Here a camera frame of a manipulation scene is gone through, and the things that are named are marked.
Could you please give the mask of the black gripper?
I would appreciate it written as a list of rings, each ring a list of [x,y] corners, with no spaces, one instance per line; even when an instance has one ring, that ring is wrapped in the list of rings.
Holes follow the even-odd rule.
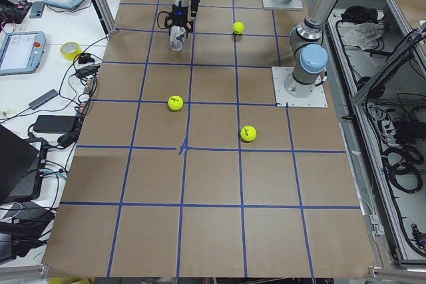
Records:
[[[193,18],[196,18],[198,12],[200,0],[191,0],[190,1],[190,15]],[[164,14],[164,22],[160,24],[160,16]],[[184,15],[183,11],[175,12],[166,12],[161,11],[156,17],[156,24],[159,29],[165,30],[168,29],[168,35],[171,35],[173,27],[182,27],[184,29],[184,40],[188,38],[193,31],[194,22],[188,20],[187,16]]]

